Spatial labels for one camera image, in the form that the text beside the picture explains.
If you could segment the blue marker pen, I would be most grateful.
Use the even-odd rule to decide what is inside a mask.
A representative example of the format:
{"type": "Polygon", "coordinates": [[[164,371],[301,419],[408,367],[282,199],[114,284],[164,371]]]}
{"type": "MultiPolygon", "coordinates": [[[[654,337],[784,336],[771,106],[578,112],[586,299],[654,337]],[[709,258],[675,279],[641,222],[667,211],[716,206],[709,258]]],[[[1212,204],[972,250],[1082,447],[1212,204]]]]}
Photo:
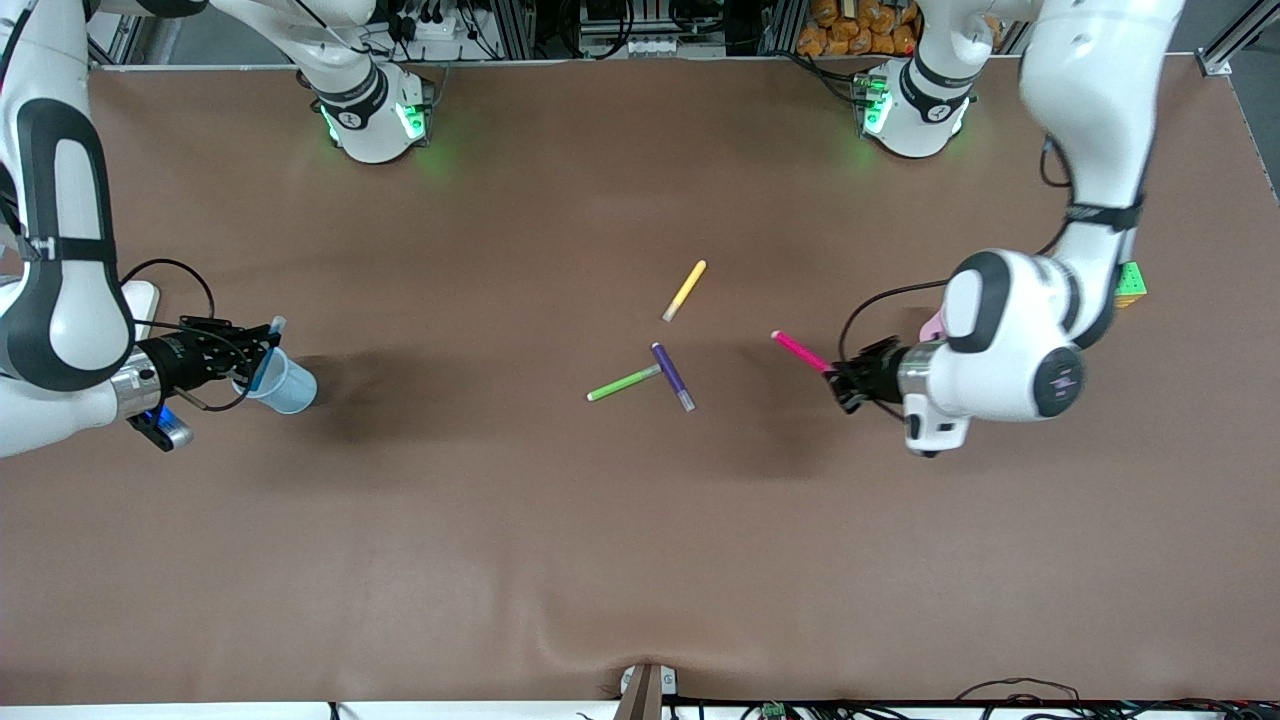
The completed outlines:
{"type": "Polygon", "coordinates": [[[275,347],[279,345],[279,341],[280,341],[280,337],[282,337],[282,332],[284,331],[285,324],[287,324],[287,319],[283,315],[275,315],[271,319],[271,323],[270,323],[269,331],[268,331],[268,338],[269,338],[269,341],[266,342],[266,348],[264,350],[262,360],[259,364],[259,369],[256,370],[255,377],[253,377],[253,379],[251,380],[251,384],[250,384],[250,392],[251,393],[252,392],[257,392],[259,388],[260,388],[260,386],[262,384],[262,380],[264,380],[264,378],[268,374],[268,368],[269,368],[270,360],[271,360],[271,357],[273,357],[273,355],[275,352],[275,347]]]}

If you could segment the pink marker pen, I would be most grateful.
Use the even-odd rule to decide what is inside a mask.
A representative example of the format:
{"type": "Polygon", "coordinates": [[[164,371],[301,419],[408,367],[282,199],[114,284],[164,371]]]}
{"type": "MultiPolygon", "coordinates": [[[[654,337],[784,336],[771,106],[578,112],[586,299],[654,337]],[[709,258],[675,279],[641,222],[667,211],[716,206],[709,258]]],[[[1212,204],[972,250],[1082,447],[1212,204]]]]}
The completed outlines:
{"type": "Polygon", "coordinates": [[[810,350],[804,343],[796,341],[792,336],[783,331],[772,331],[771,340],[773,340],[781,348],[786,350],[788,354],[805,363],[809,368],[818,373],[828,373],[833,370],[831,363],[827,363],[815,351],[810,350]]]}

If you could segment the blue mesh cup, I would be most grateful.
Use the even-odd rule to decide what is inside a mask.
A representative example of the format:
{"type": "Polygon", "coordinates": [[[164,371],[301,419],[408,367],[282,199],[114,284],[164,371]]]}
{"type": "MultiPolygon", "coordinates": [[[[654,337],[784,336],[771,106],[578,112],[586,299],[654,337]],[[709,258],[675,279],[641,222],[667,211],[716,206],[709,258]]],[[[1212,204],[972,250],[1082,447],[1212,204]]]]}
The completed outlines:
{"type": "Polygon", "coordinates": [[[306,410],[316,398],[317,382],[311,372],[291,359],[284,350],[275,348],[268,374],[257,392],[246,397],[273,409],[282,415],[306,410]]]}

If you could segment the white desk lamp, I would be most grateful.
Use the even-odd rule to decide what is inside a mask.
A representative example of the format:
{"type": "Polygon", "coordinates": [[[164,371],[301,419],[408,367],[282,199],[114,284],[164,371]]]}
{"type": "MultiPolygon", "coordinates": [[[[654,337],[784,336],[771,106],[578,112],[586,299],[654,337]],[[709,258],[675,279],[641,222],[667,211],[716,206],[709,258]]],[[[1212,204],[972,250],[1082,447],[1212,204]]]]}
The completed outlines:
{"type": "Polygon", "coordinates": [[[148,281],[125,281],[122,284],[122,295],[131,319],[134,322],[134,334],[138,338],[145,337],[156,315],[161,297],[160,290],[148,281]]]}

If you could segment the purple marker pen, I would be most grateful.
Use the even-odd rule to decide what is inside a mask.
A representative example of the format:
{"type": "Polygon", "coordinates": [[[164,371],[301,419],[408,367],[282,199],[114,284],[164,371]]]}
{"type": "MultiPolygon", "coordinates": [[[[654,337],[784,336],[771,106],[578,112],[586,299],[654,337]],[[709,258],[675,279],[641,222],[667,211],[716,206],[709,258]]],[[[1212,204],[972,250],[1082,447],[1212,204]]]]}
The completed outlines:
{"type": "Polygon", "coordinates": [[[696,404],[667,348],[662,343],[655,342],[652,343],[650,350],[684,411],[695,411],[696,404]]]}

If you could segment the yellow marker pen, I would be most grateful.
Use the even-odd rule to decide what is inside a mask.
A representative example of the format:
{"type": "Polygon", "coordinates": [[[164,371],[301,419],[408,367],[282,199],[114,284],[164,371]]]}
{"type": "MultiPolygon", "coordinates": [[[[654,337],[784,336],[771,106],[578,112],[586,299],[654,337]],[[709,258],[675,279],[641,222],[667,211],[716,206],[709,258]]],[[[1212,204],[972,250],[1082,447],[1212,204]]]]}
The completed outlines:
{"type": "Polygon", "coordinates": [[[682,284],[676,291],[672,300],[668,302],[666,310],[662,313],[660,319],[666,323],[671,323],[678,314],[680,309],[687,302],[690,293],[698,286],[707,270],[708,263],[705,259],[698,260],[692,269],[689,272],[682,284]]]}

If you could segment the green marker pen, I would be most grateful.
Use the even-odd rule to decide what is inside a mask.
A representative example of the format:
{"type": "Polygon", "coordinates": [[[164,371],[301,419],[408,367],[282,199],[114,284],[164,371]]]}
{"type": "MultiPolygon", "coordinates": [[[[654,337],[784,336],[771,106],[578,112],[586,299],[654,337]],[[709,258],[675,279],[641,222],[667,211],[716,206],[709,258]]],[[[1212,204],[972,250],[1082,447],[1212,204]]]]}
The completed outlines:
{"type": "Polygon", "coordinates": [[[589,391],[585,395],[585,398],[589,402],[596,402],[596,401],[603,400],[605,397],[611,397],[612,395],[616,395],[616,393],[618,393],[618,392],[621,392],[623,389],[635,387],[635,386],[643,383],[644,380],[652,379],[653,377],[660,375],[662,373],[663,373],[663,370],[662,370],[662,368],[660,368],[659,364],[652,364],[650,366],[645,366],[641,370],[634,372],[634,373],[631,373],[628,375],[625,375],[625,377],[622,377],[622,378],[620,378],[617,380],[612,380],[608,384],[604,384],[604,386],[602,386],[599,388],[589,391]]]}

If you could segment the wrinkled table cover sheet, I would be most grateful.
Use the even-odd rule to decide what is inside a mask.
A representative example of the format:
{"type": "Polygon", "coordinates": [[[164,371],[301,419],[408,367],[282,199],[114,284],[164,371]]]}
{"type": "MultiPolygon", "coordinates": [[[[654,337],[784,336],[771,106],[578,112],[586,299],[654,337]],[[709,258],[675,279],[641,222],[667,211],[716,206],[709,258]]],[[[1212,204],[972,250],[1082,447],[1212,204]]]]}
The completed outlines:
{"type": "Polygon", "coordinates": [[[824,355],[882,290],[1033,251],[1061,191],[1018,64],[902,161],[787,61],[454,69],[365,167],[287,70],[93,74],[123,266],[174,258],[320,384],[0,460],[0,703],[1280,698],[1280,206],[1172,56],[1147,297],[1061,418],[911,456],[824,355]],[[660,319],[694,264],[707,270],[660,319]],[[585,395],[669,352],[664,374],[585,395]]]}

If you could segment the orange snack bag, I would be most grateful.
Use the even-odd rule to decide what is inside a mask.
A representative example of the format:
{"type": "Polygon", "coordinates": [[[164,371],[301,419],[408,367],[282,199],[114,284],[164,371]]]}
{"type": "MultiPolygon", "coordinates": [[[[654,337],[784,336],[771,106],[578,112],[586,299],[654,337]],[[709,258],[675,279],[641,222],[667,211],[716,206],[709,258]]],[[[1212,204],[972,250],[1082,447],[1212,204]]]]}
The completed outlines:
{"type": "Polygon", "coordinates": [[[801,56],[911,56],[923,32],[916,0],[806,0],[801,56]]]}

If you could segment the white power strip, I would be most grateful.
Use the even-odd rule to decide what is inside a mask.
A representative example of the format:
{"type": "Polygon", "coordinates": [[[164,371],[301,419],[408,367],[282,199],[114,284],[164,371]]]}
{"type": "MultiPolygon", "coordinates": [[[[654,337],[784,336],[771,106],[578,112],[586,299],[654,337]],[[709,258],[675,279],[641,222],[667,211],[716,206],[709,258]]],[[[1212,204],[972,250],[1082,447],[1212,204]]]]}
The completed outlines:
{"type": "Polygon", "coordinates": [[[397,61],[497,61],[507,53],[494,14],[476,5],[449,5],[443,22],[420,20],[413,37],[394,41],[397,61]]]}

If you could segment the grey table edge clamp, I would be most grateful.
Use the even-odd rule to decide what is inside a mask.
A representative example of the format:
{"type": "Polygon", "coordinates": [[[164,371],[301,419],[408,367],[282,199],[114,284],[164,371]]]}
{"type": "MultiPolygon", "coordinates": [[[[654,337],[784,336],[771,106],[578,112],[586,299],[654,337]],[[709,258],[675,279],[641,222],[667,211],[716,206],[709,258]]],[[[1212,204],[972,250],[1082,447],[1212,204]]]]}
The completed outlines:
{"type": "Polygon", "coordinates": [[[635,664],[622,673],[622,696],[612,720],[666,720],[666,700],[678,693],[678,674],[673,667],[635,664]]]}

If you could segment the aluminium frame profile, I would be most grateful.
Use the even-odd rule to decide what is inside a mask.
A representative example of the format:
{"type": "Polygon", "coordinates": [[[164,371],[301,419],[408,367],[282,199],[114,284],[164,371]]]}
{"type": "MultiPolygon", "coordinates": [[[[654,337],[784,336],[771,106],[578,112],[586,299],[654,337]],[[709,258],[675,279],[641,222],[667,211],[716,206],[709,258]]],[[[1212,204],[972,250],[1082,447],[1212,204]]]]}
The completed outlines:
{"type": "Polygon", "coordinates": [[[1280,0],[1251,0],[1240,15],[1228,22],[1206,46],[1196,50],[1202,76],[1229,76],[1230,60],[1277,19],[1280,0]]]}
{"type": "Polygon", "coordinates": [[[183,20],[99,10],[87,23],[90,63],[93,67],[168,65],[183,20]]]}

